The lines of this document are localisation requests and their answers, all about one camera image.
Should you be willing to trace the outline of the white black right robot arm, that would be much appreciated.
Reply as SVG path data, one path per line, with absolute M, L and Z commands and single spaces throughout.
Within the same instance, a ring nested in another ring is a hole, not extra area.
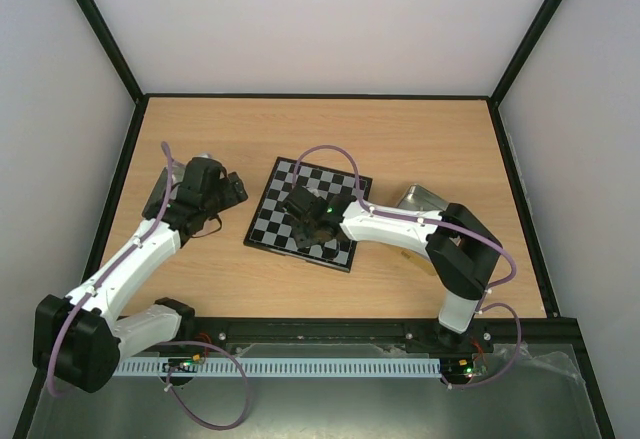
M 485 295 L 502 246 L 463 205 L 410 211 L 362 204 L 339 194 L 326 200 L 297 185 L 282 209 L 291 221 L 298 248 L 331 240 L 375 242 L 426 258 L 446 289 L 436 338 L 445 349 L 460 349 L 471 338 L 470 323 Z

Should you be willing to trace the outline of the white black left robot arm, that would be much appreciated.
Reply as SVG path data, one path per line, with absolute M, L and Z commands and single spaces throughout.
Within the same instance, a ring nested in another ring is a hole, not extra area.
M 195 310 L 177 300 L 161 298 L 135 315 L 121 313 L 162 263 L 206 223 L 247 198 L 238 174 L 207 155 L 163 169 L 125 245 L 66 296 L 48 295 L 38 304 L 33 365 L 49 381 L 61 379 L 92 393 L 129 357 L 191 338 Z

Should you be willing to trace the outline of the gold tin of white pieces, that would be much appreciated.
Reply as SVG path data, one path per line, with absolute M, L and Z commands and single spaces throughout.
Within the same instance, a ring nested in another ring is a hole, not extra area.
M 396 207 L 409 211 L 444 211 L 449 202 L 419 184 L 411 185 L 400 198 Z M 403 258 L 417 266 L 429 276 L 436 276 L 431 261 L 423 254 L 409 249 L 400 249 Z

